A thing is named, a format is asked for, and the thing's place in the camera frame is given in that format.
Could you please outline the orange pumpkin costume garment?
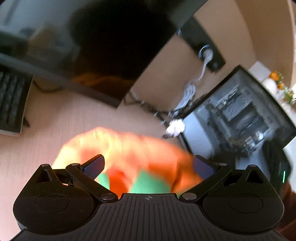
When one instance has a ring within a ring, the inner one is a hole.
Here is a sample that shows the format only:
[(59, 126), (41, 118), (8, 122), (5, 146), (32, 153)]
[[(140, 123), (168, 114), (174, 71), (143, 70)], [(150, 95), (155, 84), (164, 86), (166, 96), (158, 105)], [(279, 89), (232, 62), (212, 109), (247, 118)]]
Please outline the orange pumpkin costume garment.
[(101, 154), (105, 159), (99, 184), (114, 192), (182, 194), (202, 182), (193, 169), (193, 156), (165, 140), (95, 128), (75, 136), (60, 149), (54, 169), (83, 164)]

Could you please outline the glass-sided computer case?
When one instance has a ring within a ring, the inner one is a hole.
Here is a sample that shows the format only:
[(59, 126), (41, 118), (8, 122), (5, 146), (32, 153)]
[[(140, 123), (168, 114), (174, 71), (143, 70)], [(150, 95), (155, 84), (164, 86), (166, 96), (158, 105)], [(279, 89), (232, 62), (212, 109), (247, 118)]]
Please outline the glass-sided computer case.
[(189, 153), (234, 169), (254, 164), (276, 191), (287, 183), (292, 166), (284, 148), (295, 138), (295, 125), (243, 67), (235, 67), (181, 119), (179, 139)]

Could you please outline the orange flower decoration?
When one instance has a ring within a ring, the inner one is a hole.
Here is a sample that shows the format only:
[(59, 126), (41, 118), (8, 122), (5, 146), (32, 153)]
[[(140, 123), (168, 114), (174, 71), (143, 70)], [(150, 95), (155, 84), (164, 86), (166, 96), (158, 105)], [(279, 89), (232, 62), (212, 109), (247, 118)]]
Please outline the orange flower decoration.
[(295, 91), (288, 88), (283, 79), (280, 72), (273, 71), (261, 83), (280, 103), (295, 111)]

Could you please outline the black keyboard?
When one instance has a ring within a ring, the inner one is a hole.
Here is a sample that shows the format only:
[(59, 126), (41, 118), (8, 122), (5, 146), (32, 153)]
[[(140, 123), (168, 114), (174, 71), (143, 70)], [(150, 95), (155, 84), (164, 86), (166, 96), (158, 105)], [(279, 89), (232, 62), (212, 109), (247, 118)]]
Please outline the black keyboard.
[(1, 134), (19, 137), (33, 76), (1, 66)]

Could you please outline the black wall power box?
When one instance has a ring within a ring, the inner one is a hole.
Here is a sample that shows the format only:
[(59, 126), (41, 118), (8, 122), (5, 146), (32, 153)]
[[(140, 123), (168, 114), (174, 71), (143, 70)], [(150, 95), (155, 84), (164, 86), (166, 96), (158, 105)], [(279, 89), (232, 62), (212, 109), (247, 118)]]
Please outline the black wall power box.
[(220, 50), (194, 17), (189, 18), (189, 20), (178, 29), (177, 34), (193, 49), (198, 58), (202, 61), (204, 60), (203, 54), (206, 49), (211, 49), (213, 51), (213, 58), (207, 64), (207, 68), (211, 72), (218, 72), (225, 65), (226, 62)]

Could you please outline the dark computer monitor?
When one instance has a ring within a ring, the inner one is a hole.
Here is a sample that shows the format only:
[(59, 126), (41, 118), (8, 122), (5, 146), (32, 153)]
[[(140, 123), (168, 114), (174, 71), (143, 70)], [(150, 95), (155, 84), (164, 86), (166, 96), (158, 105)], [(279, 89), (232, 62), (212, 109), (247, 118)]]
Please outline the dark computer monitor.
[(203, 1), (1, 1), (1, 64), (117, 107)]

